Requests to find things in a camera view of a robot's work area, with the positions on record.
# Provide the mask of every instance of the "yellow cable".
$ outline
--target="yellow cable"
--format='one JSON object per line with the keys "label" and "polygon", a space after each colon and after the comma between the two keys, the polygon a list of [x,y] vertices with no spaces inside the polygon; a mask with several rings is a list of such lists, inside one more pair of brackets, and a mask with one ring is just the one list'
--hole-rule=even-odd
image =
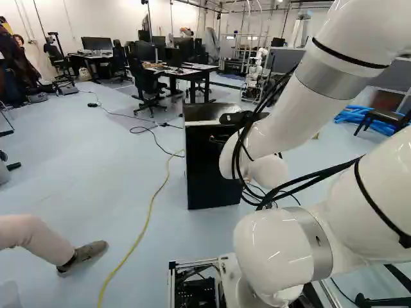
{"label": "yellow cable", "polygon": [[152,199],[150,201],[150,205],[148,207],[148,213],[147,213],[147,218],[146,218],[146,222],[144,224],[144,227],[142,229],[142,231],[140,232],[139,236],[137,237],[136,241],[134,242],[133,246],[131,247],[131,249],[127,252],[127,254],[125,255],[125,257],[123,258],[123,260],[120,262],[120,264],[117,265],[117,267],[114,269],[114,271],[112,271],[107,278],[104,280],[103,286],[100,289],[100,294],[98,296],[98,304],[97,307],[101,308],[101,305],[103,303],[103,297],[104,297],[104,293],[105,290],[109,284],[109,282],[112,280],[112,278],[114,277],[114,275],[118,272],[118,270],[124,265],[124,263],[127,261],[128,257],[131,256],[131,254],[134,252],[134,250],[137,248],[138,244],[141,242],[141,240],[144,237],[144,234],[147,231],[147,227],[148,227],[148,223],[150,222],[150,218],[152,216],[152,210],[153,210],[153,204],[154,204],[154,199],[155,197],[160,193],[161,189],[164,188],[164,186],[167,184],[168,178],[170,177],[170,160],[177,154],[179,154],[180,152],[182,152],[184,150],[180,150],[175,152],[168,160],[167,160],[167,164],[166,164],[166,169],[167,169],[167,176],[166,179],[164,180],[164,182],[161,184],[160,188],[158,188],[158,190],[154,193],[154,195],[152,196]]}

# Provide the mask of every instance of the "shoe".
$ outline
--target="shoe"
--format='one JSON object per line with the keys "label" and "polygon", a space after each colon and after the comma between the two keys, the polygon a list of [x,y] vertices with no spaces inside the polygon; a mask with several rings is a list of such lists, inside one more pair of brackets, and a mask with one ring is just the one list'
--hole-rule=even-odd
{"label": "shoe", "polygon": [[74,268],[81,264],[97,261],[109,248],[106,241],[95,241],[75,249],[74,259],[62,266],[57,266],[57,275],[66,277],[72,274]]}

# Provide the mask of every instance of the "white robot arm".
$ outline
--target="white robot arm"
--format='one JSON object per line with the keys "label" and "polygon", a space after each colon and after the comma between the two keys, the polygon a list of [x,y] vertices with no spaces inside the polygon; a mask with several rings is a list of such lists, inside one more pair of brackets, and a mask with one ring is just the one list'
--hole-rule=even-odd
{"label": "white robot arm", "polygon": [[[254,161],[241,151],[241,173],[266,187],[280,184],[272,170],[284,171],[284,162],[269,157],[307,141],[410,50],[409,12],[409,0],[336,0],[273,112],[252,125],[244,145]],[[220,157],[226,178],[237,138]],[[284,307],[307,282],[369,262],[411,261],[410,183],[407,128],[342,173],[324,203],[243,218],[234,231],[243,278],[266,304]]]}
{"label": "white robot arm", "polygon": [[263,56],[267,56],[268,50],[265,48],[259,48],[256,56],[250,57],[249,73],[247,75],[247,83],[257,80],[258,76],[263,72],[261,61]]}

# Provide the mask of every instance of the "grey floor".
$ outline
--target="grey floor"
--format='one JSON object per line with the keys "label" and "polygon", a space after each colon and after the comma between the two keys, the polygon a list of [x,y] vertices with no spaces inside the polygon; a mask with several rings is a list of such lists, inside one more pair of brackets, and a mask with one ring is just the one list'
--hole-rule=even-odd
{"label": "grey floor", "polygon": [[[131,116],[139,101],[130,97],[134,87],[126,86],[78,84],[80,90],[95,92],[107,110]],[[238,103],[237,90],[212,89],[211,98]],[[20,161],[23,166],[0,187],[0,214],[35,214],[75,245],[105,239],[110,249],[92,267],[68,278],[57,277],[54,267],[21,248],[2,251],[0,307],[11,300],[13,292],[25,308],[96,307],[105,277],[136,239],[150,198],[166,176],[169,156],[155,145],[153,137],[149,133],[129,133],[133,126],[154,125],[144,121],[150,120],[148,114],[140,113],[140,120],[114,116],[101,108],[88,108],[87,103],[94,101],[94,94],[81,92],[8,113],[16,131],[0,139],[0,148],[8,153],[10,162]],[[181,99],[168,99],[164,104],[169,106],[168,111],[156,113],[153,120],[182,126],[182,119],[177,117]],[[247,103],[241,105],[252,108]],[[0,130],[5,127],[0,119]],[[330,122],[319,140],[284,153],[290,178],[345,162],[385,140],[373,131],[353,137],[355,128]],[[158,127],[154,131],[168,151],[184,148],[182,130]],[[146,236],[109,284],[104,307],[166,307],[168,261],[204,259],[232,251],[232,231],[237,221],[254,209],[241,203],[188,211],[184,170],[184,159],[173,158],[170,180],[155,200]],[[296,197],[304,206],[322,201],[332,180]],[[279,205],[295,203],[287,199]],[[411,273],[407,264],[401,269]],[[358,292],[371,298],[407,295],[381,266],[341,275],[336,281],[351,298]],[[344,306],[353,306],[338,297]]]}

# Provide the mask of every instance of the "blue tarp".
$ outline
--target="blue tarp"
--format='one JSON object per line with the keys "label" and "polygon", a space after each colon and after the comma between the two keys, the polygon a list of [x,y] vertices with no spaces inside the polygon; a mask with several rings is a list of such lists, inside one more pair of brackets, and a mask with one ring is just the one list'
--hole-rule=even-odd
{"label": "blue tarp", "polygon": [[[365,114],[372,109],[373,108],[370,107],[348,105],[343,111],[335,116],[334,122],[337,124],[341,122],[360,124],[364,119]],[[370,128],[386,136],[391,136],[394,133],[394,127],[392,125],[377,120],[372,122]]]}

